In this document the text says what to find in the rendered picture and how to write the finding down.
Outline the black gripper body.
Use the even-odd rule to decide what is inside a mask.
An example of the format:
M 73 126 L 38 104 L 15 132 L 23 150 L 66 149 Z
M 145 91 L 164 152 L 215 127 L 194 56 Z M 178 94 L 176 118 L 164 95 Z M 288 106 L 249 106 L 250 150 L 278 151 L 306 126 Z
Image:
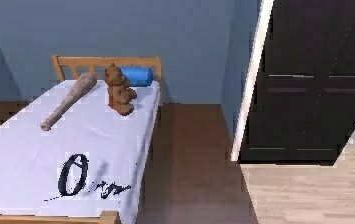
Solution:
M 93 191 L 100 191 L 100 197 L 102 199 L 107 199 L 110 195 L 119 195 L 120 193 L 129 190 L 131 188 L 130 185 L 127 186 L 121 186 L 116 184 L 115 182 L 113 183 L 107 183 L 107 182 L 94 182 L 91 185 L 91 189 Z

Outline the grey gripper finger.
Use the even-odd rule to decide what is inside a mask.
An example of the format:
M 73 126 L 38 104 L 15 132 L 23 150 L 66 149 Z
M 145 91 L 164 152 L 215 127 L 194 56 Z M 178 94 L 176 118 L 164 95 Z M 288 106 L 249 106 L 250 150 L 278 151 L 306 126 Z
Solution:
M 86 157 L 84 154 L 74 154 L 69 157 L 69 159 L 64 163 L 60 177 L 58 179 L 58 191 L 61 196 L 72 196 L 71 193 L 67 190 L 67 179 L 68 179 L 68 174 L 70 172 L 70 168 L 72 166 L 71 160 L 73 158 L 76 158 L 76 162 L 80 163 L 80 158 L 81 157 Z
M 71 193 L 72 196 L 77 195 L 86 185 L 88 163 L 89 163 L 89 160 L 86 157 L 81 157 L 80 163 L 76 162 L 76 158 L 73 158 L 71 160 L 72 165 L 76 165 L 81 169 L 81 176 L 80 176 L 79 181 L 75 185 L 73 192 Z

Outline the wooden bed with white sheet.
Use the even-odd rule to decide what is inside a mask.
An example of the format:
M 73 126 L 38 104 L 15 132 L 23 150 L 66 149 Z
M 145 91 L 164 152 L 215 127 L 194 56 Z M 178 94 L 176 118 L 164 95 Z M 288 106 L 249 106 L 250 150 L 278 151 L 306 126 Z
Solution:
M 157 111 L 162 103 L 161 60 L 158 57 L 53 56 L 60 82 L 0 125 L 0 224 L 136 224 L 145 164 Z M 52 126 L 40 127 L 66 97 L 73 80 L 64 67 L 95 70 L 115 64 L 153 71 L 150 86 L 137 88 L 134 110 L 121 116 L 108 105 L 107 86 L 98 82 Z M 75 196 L 61 196 L 58 179 L 74 154 L 88 160 L 85 187 Z M 81 169 L 72 165 L 67 190 L 72 192 Z M 100 197 L 94 183 L 115 182 L 131 188 Z

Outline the grey baseball bat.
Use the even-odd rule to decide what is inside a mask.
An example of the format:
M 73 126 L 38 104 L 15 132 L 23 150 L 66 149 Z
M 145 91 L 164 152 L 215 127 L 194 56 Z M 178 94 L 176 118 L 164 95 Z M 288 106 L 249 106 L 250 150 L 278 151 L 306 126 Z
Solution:
M 80 98 L 88 94 L 97 84 L 97 78 L 91 73 L 82 73 L 72 85 L 72 88 L 54 112 L 48 116 L 40 127 L 43 131 L 50 131 L 52 126 L 70 109 Z

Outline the brown teddy bear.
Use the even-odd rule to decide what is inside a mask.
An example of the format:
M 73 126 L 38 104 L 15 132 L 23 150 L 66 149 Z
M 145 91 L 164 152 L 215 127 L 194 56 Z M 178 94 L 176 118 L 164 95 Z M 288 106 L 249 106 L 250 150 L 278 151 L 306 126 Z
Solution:
M 131 101 L 137 98 L 130 81 L 115 64 L 110 64 L 104 73 L 109 95 L 108 105 L 121 116 L 129 115 L 134 110 Z

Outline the blue cylindrical pillow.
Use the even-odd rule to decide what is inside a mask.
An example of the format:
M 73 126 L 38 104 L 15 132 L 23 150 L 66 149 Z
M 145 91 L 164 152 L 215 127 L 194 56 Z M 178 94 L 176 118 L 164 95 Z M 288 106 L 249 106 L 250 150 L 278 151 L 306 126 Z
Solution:
M 147 87 L 153 81 L 153 72 L 148 67 L 121 67 L 122 73 L 130 81 L 132 87 Z

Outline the black room door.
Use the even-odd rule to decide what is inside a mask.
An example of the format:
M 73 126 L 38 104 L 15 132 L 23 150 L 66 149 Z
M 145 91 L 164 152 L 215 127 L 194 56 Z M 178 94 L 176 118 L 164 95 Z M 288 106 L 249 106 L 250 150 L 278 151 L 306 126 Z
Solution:
M 355 130 L 355 0 L 273 0 L 241 163 L 333 164 Z

